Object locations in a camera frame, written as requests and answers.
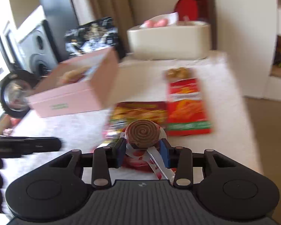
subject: circular pad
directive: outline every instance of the circular pad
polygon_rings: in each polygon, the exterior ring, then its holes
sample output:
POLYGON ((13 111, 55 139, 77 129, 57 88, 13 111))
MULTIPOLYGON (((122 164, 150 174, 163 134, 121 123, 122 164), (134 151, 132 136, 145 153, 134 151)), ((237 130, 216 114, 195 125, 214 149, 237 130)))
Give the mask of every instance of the circular pad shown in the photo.
POLYGON ((6 190, 6 202, 14 216, 34 222, 67 217, 84 204, 87 196, 86 184, 66 168, 32 171, 6 190))
POLYGON ((202 180, 198 198, 214 215, 245 221, 272 212, 279 190, 271 180, 250 169, 227 167, 202 180))
POLYGON ((137 120, 126 129, 126 138, 134 148, 149 148, 154 146, 160 137, 159 127, 149 120, 137 120))

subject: black bag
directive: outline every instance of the black bag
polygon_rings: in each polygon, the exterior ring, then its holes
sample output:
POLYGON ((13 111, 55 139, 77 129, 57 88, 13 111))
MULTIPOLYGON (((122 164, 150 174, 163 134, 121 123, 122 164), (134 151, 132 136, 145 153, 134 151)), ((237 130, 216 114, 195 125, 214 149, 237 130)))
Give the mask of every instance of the black bag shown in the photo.
POLYGON ((71 29, 65 34, 66 50, 70 57, 114 46, 119 58, 126 56, 125 49, 118 35, 118 29, 113 25, 111 17, 71 29))

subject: swirl lollipop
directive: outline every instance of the swirl lollipop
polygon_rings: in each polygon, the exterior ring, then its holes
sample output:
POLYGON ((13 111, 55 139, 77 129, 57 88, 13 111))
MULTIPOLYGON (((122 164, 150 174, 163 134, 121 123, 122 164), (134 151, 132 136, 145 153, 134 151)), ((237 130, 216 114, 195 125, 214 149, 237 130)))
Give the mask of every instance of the swirl lollipop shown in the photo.
POLYGON ((141 119, 132 122, 125 131, 126 139, 133 148, 149 148, 160 138, 159 127, 149 120, 141 119))

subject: white table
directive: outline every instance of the white table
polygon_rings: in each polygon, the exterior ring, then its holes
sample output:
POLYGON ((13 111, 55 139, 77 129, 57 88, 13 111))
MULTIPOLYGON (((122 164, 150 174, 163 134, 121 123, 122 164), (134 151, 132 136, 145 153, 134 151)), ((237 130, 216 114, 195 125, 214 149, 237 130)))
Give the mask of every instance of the white table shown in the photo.
MULTIPOLYGON (((237 83, 226 62, 225 53, 212 51, 199 61, 137 61, 125 58, 120 64, 107 108, 101 111, 39 118, 30 111, 15 128, 14 136, 56 136, 64 141, 62 152, 38 153, 21 159, 5 160, 2 173, 6 183, 43 165, 71 149, 89 152, 103 142, 102 128, 112 106, 120 101, 165 101, 167 84, 163 71, 172 67, 194 67, 200 80, 207 114, 212 122, 211 134, 169 137, 172 146, 184 146, 193 152, 215 149, 237 162, 262 173, 257 145, 246 107, 237 83)), ((155 175, 130 169, 111 170, 111 179, 155 179, 155 175)), ((195 171, 194 180, 202 175, 195 171)), ((83 180, 90 182, 91 168, 85 169, 83 180)))

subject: pink item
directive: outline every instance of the pink item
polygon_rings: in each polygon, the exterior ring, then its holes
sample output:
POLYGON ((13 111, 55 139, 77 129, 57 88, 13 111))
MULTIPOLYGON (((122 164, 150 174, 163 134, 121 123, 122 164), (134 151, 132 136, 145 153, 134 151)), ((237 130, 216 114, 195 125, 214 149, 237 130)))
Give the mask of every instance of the pink item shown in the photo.
POLYGON ((41 118, 101 110, 117 75, 119 58, 113 48, 90 52, 60 63, 27 97, 29 106, 41 118), (58 81, 67 71, 91 65, 89 78, 60 86, 58 81))
POLYGON ((20 121, 21 121, 21 119, 10 117, 10 123, 11 123, 12 127, 15 127, 20 121))
POLYGON ((168 19, 161 19, 158 22, 155 23, 154 27, 165 27, 169 23, 168 19))
POLYGON ((146 28, 153 28, 155 25, 155 22, 153 20, 147 20, 143 24, 146 28))

